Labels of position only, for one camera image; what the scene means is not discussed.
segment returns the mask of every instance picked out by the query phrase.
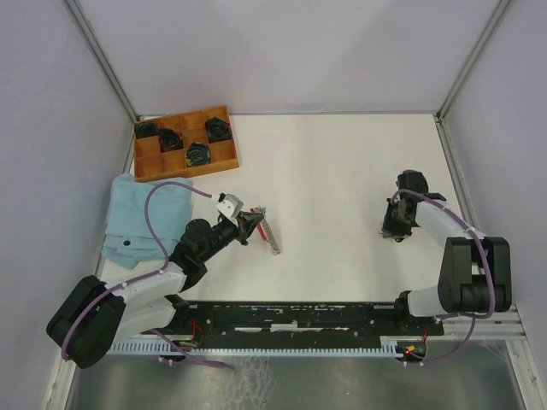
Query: gray floor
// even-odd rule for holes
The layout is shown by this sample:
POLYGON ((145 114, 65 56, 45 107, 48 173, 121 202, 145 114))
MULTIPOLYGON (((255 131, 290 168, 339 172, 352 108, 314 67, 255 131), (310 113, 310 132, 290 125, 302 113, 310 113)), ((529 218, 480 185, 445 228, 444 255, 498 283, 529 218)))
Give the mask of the gray floor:
MULTIPOLYGON (((429 344, 430 357, 455 347, 429 344)), ((172 369, 152 358, 107 356, 78 372, 68 409, 524 409, 501 342, 473 343, 448 362, 408 369, 394 359, 224 361, 235 370, 172 369)))

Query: blue cloth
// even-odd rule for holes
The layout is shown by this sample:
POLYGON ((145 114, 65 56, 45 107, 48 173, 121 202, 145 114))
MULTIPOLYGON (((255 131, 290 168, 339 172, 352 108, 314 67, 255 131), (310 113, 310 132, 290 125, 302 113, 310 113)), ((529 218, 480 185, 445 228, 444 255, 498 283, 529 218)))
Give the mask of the blue cloth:
MULTIPOLYGON (((127 269, 133 269, 140 261, 163 259, 162 250, 146 226, 144 202, 155 185, 166 181, 191 185, 191 181, 183 178, 140 183, 129 173, 114 179, 102 250, 105 258, 127 269)), ((167 185, 154 192, 150 199, 150 223, 169 254, 191 219, 190 198, 189 190, 167 185)))

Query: wooden tray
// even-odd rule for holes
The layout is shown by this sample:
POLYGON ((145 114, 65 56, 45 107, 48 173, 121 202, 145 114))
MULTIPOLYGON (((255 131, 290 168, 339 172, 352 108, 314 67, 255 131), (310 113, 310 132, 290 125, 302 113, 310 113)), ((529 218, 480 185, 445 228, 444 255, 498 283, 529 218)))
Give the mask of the wooden tray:
POLYGON ((191 178, 239 167, 232 124, 230 124, 232 139, 219 143, 210 143, 208 141, 205 121, 213 117, 218 117, 230 124, 228 108, 224 105, 148 120, 156 123, 158 128, 171 128, 176 132, 181 132, 185 147, 162 153, 157 135, 136 139, 133 134, 135 180, 148 182, 173 177, 191 178), (190 147, 191 143, 201 143, 209 146, 211 153, 211 162, 209 164, 195 167, 186 166, 186 149, 190 147))

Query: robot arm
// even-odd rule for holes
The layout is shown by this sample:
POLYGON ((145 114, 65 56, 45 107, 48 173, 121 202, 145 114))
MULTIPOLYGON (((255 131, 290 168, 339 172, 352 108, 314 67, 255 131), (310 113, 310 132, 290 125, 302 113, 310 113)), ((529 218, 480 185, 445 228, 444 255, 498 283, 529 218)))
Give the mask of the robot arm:
POLYGON ((207 272, 205 262, 234 240, 247 244, 264 215, 241 211, 243 203, 232 195, 215 199, 220 212, 218 223, 211 226, 206 220, 191 220, 164 271, 146 278, 138 278, 143 276, 140 273, 106 282, 91 275, 78 282, 46 329, 59 347, 84 309, 106 290, 121 284, 85 316, 70 338, 67 353, 78 367, 97 363, 112 343, 167 326, 185 305, 176 294, 199 282, 207 272))
POLYGON ((511 306, 507 241, 501 237, 487 237, 470 226, 464 228, 451 216, 454 214, 445 198, 429 193, 422 173, 404 171, 397 178, 397 186, 402 193, 398 201, 388 200, 382 225, 383 237, 402 242, 412 235, 413 227, 422 227, 444 248, 437 285, 403 292, 398 301, 404 305, 405 310, 415 317, 488 311, 490 292, 486 277, 472 272, 473 265, 484 268, 477 244, 469 233, 472 231, 486 253, 494 284, 494 311, 507 311, 511 306))

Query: white wall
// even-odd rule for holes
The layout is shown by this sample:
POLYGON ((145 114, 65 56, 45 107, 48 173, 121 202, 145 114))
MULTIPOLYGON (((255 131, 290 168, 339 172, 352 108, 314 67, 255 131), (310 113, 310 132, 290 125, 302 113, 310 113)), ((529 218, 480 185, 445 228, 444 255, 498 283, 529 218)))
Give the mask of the white wall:
POLYGON ((481 227, 505 236, 514 301, 547 380, 547 2, 514 2, 449 117, 481 227))
POLYGON ((92 273, 130 122, 59 0, 0 14, 0 408, 40 407, 45 327, 92 273))
POLYGON ((80 0, 140 114, 436 111, 497 0, 80 0))

